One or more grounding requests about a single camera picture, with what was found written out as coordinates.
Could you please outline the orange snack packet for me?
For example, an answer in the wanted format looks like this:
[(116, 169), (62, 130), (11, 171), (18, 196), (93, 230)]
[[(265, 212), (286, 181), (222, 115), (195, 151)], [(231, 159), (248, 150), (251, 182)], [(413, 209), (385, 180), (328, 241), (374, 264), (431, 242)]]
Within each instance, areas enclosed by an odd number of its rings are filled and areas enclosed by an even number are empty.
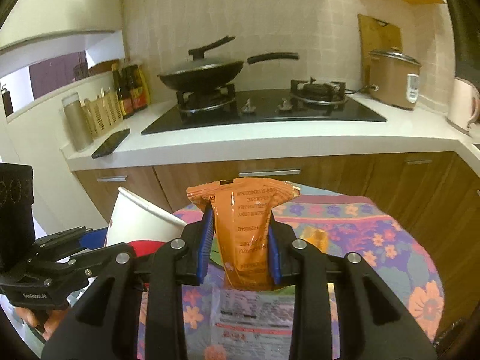
[(268, 227), (272, 209), (295, 199), (300, 188), (281, 180), (245, 177), (186, 189), (202, 212), (211, 206), (216, 239), (229, 286), (245, 291), (271, 291)]

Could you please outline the floral table cloth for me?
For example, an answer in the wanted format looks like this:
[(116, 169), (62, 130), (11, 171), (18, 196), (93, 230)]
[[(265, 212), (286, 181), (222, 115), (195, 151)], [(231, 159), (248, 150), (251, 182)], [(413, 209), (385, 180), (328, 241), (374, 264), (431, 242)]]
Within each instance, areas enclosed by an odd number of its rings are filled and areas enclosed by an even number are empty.
[[(328, 254), (342, 257), (349, 252), (362, 256), (385, 281), (433, 340), (443, 316), (444, 291), (434, 263), (426, 250), (387, 214), (366, 197), (338, 195), (306, 185), (301, 196), (273, 211), (275, 218), (289, 224), (300, 237), (306, 227), (328, 233)], [(199, 287), (182, 289), (186, 347), (189, 359), (222, 359), (206, 356), (212, 344), (212, 291), (229, 289), (218, 249), (208, 274)]]

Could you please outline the white paper cup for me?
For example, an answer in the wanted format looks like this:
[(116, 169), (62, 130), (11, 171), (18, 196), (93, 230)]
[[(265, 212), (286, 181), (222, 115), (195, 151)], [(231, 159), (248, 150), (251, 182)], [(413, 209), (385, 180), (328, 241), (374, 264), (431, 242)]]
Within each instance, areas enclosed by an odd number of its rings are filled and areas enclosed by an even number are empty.
[(106, 232), (106, 246), (120, 242), (171, 242), (182, 235), (185, 226), (182, 219), (119, 187)]

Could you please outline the clear printed plastic wrapper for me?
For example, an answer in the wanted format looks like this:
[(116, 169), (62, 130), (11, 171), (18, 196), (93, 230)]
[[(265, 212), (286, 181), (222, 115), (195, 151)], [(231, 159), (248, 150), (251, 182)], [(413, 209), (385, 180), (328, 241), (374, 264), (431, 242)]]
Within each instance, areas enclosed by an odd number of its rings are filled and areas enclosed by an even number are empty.
[(288, 359), (295, 290), (249, 292), (214, 288), (211, 345), (219, 359)]

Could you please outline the black smartphone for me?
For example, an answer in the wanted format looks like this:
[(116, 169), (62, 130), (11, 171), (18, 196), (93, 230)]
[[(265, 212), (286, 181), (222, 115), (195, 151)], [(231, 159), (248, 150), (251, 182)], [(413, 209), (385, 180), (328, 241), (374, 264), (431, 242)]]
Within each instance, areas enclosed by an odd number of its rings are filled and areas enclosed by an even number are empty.
[(124, 139), (126, 139), (129, 133), (129, 128), (112, 133), (111, 135), (109, 135), (106, 141), (103, 141), (103, 143), (99, 147), (97, 147), (97, 150), (95, 150), (95, 152), (91, 154), (91, 158), (97, 159), (111, 155), (116, 150), (116, 148), (124, 141)]

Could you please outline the steel thermos bottle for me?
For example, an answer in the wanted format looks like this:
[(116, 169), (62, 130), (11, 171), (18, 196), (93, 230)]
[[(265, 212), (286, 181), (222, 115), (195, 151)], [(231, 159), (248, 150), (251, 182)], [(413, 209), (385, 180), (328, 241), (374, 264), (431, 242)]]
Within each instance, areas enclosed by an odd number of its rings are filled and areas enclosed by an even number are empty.
[(64, 97), (62, 105), (72, 135), (73, 145), (76, 151), (81, 152), (91, 146), (93, 138), (78, 92), (73, 92)]

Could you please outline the wooden base cabinets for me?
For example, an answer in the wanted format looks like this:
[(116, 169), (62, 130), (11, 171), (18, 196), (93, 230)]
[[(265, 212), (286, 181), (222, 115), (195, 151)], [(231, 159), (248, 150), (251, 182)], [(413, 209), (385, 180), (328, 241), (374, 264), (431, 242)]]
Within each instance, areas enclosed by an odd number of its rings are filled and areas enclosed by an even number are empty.
[(445, 291), (441, 327), (470, 316), (479, 303), (479, 176), (453, 152), (95, 167), (74, 174), (109, 219), (116, 187), (176, 211), (187, 205), (191, 185), (241, 173), (369, 198), (433, 258)]

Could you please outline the black gas stove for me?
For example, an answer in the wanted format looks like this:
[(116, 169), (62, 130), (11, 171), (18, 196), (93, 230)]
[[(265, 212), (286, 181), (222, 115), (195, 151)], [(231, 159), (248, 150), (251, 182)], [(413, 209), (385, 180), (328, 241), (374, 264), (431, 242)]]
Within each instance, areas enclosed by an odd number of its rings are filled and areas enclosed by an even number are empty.
[(352, 98), (346, 84), (292, 80), (289, 88), (236, 91), (227, 84), (209, 94), (176, 94), (177, 104), (148, 125), (143, 135), (189, 128), (278, 121), (338, 120), (385, 122)]

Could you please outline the black wok with lid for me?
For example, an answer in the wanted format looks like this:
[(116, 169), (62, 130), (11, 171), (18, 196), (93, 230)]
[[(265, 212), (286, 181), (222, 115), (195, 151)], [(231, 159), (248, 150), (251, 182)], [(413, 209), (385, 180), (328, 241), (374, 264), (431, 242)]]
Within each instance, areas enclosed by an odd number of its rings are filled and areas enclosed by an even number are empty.
[(225, 36), (205, 46), (189, 49), (188, 54), (192, 59), (160, 72), (158, 77), (172, 90), (184, 93), (205, 93), (230, 83), (241, 72), (244, 63), (252, 65), (277, 59), (299, 60), (299, 54), (295, 52), (254, 55), (247, 58), (246, 61), (205, 56), (208, 51), (221, 47), (234, 39), (235, 37)]

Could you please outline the dark sauce bottle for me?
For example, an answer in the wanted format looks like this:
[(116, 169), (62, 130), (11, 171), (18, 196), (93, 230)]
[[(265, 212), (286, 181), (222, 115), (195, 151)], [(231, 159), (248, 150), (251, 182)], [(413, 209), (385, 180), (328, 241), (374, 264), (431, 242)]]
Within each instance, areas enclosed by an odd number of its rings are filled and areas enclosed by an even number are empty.
[(120, 74), (118, 63), (112, 63), (112, 75), (122, 117), (127, 119), (134, 115), (134, 106), (130, 92)]

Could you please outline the brown rice cooker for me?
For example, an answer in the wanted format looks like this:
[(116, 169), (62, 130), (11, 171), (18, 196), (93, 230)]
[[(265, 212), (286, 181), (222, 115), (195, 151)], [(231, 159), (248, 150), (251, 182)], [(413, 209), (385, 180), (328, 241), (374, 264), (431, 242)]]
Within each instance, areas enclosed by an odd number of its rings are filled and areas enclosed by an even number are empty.
[(397, 49), (369, 52), (369, 92), (379, 102), (413, 110), (420, 92), (421, 64)]

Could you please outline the white electric kettle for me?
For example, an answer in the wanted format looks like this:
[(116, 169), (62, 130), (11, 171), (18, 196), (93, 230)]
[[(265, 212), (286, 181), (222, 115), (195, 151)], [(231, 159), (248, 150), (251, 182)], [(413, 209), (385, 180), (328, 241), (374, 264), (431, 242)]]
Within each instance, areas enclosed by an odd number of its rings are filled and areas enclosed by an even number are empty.
[(456, 77), (451, 92), (447, 121), (457, 130), (470, 134), (470, 125), (479, 117), (479, 90), (468, 80)]

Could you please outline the wooden cutting board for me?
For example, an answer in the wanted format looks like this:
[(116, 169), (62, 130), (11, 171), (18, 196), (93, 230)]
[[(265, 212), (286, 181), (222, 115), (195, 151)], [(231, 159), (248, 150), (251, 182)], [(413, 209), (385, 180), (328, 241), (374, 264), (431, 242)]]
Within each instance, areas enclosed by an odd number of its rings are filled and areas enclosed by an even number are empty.
[(369, 82), (371, 50), (403, 49), (400, 28), (385, 21), (358, 14), (363, 84)]

